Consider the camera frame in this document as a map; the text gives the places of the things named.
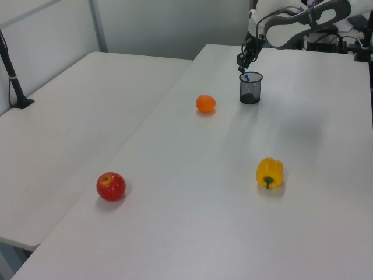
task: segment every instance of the white wall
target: white wall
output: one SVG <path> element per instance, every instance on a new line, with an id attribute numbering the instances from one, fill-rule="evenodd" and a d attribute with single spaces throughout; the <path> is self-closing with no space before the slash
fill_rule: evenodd
<path id="1" fill-rule="evenodd" d="M 2 32 L 26 96 L 86 54 L 98 51 L 88 0 L 61 0 Z M 8 109 L 8 74 L 0 59 L 0 115 Z"/>
<path id="2" fill-rule="evenodd" d="M 93 4 L 109 52 L 194 59 L 206 43 L 242 44 L 251 0 L 93 0 Z"/>

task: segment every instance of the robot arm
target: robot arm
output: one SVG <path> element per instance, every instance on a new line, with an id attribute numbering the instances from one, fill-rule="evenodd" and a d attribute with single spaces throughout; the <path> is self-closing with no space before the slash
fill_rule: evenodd
<path id="1" fill-rule="evenodd" d="M 300 0 L 260 0 L 250 11 L 245 50 L 237 62 L 242 72 L 256 61 L 267 41 L 278 49 L 291 48 L 300 37 L 342 19 L 373 10 L 373 0 L 324 0 L 307 8 Z"/>

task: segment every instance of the orange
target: orange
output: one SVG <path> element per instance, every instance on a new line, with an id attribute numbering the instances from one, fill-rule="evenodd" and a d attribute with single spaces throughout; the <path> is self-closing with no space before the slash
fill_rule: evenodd
<path id="1" fill-rule="evenodd" d="M 197 109 L 203 113 L 211 113 L 215 109 L 215 99 L 210 95 L 200 95 L 196 100 Z"/>

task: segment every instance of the black cable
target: black cable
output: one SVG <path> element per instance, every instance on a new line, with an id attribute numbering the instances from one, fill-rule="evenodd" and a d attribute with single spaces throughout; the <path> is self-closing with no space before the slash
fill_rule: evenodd
<path id="1" fill-rule="evenodd" d="M 337 38 L 339 38 L 340 40 L 342 39 L 342 36 L 339 35 L 339 34 L 325 34 L 323 36 L 321 36 L 320 38 L 318 38 L 316 41 L 314 41 L 314 44 L 318 43 L 321 39 L 324 39 L 325 37 L 329 36 L 329 35 L 335 35 L 337 36 Z"/>
<path id="2" fill-rule="evenodd" d="M 4 42 L 4 45 L 5 45 L 6 51 L 8 52 L 8 45 L 6 44 L 6 41 L 5 41 L 4 35 L 3 35 L 2 32 L 1 32 L 1 29 L 0 29 L 0 37 L 1 37 L 1 40 Z"/>
<path id="3" fill-rule="evenodd" d="M 356 38 L 356 37 L 352 37 L 352 36 L 343 36 L 342 38 L 352 38 L 352 39 L 355 39 L 356 41 L 359 41 L 358 38 Z"/>
<path id="4" fill-rule="evenodd" d="M 8 45 L 6 44 L 4 35 L 2 34 L 1 30 L 0 30 L 0 38 L 4 42 L 4 46 L 6 48 L 6 52 L 8 53 Z M 9 100 L 9 106 L 10 106 L 10 108 L 13 108 L 12 102 L 10 100 L 10 78 L 8 78 L 8 100 Z"/>
<path id="5" fill-rule="evenodd" d="M 10 108 L 13 108 L 12 102 L 10 100 L 10 78 L 8 78 L 8 100 Z"/>
<path id="6" fill-rule="evenodd" d="M 336 38 L 339 38 L 338 36 L 336 36 L 336 37 L 334 37 L 334 38 L 332 38 L 331 40 L 330 40 L 330 42 L 329 42 L 329 45 L 332 43 L 332 41 L 334 41 Z"/>
<path id="7" fill-rule="evenodd" d="M 275 11 L 275 12 L 273 12 L 273 13 L 270 13 L 269 15 L 263 17 L 263 18 L 258 22 L 258 24 L 256 25 L 256 30 L 255 30 L 255 38 L 256 38 L 256 53 L 255 53 L 254 59 L 253 59 L 251 62 L 255 62 L 255 61 L 258 59 L 258 55 L 259 55 L 259 43 L 258 43 L 258 39 L 259 39 L 259 38 L 258 38 L 258 28 L 259 28 L 259 24 L 260 24 L 263 20 L 265 20 L 265 19 L 269 18 L 270 16 L 273 16 L 273 15 L 275 15 L 275 14 L 277 14 L 277 13 L 280 13 L 280 12 L 281 12 L 281 10 L 277 10 L 277 11 Z"/>

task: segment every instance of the black mesh cup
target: black mesh cup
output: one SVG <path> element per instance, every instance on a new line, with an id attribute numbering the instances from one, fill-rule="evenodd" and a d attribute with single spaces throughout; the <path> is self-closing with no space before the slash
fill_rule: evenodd
<path id="1" fill-rule="evenodd" d="M 247 72 L 240 75 L 240 101 L 242 103 L 255 104 L 261 100 L 262 79 L 263 75 L 257 72 Z"/>

